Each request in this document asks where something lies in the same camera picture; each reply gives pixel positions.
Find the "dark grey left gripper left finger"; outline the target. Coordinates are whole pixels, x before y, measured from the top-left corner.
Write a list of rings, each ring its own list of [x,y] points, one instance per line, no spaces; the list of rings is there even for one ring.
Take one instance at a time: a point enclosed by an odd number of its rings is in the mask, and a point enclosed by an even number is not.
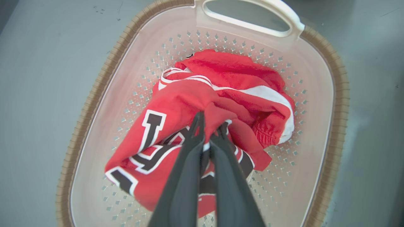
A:
[[[196,227],[200,159],[205,142],[205,116],[198,112],[191,124],[149,227]]]

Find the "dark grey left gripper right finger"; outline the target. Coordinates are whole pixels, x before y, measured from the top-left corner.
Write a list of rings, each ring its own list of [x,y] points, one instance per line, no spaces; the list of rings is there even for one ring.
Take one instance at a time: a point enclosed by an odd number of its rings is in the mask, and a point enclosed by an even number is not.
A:
[[[215,168],[216,222],[218,227],[264,227],[246,178],[226,134],[228,124],[210,137]]]

